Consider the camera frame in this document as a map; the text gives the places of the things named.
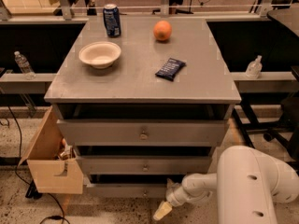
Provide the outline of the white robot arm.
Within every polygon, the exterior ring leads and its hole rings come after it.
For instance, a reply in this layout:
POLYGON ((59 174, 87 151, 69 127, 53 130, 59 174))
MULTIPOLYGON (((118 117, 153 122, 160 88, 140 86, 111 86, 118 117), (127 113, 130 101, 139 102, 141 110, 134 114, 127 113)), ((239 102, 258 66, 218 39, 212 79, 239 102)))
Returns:
POLYGON ((225 149, 213 174, 185 175, 167 182, 165 200, 153 218, 160 220, 185 203, 205 203, 217 194, 219 224, 278 224, 274 203, 299 195, 299 175, 286 162, 257 149, 225 149))

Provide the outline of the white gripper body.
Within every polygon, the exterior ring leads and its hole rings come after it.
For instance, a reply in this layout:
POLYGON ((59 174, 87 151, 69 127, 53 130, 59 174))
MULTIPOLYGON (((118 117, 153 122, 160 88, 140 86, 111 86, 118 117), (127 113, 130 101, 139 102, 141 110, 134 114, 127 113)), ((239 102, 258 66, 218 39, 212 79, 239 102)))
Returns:
POLYGON ((180 184, 173 184, 167 188, 165 198, 172 206, 181 206, 186 203, 186 192, 180 184))

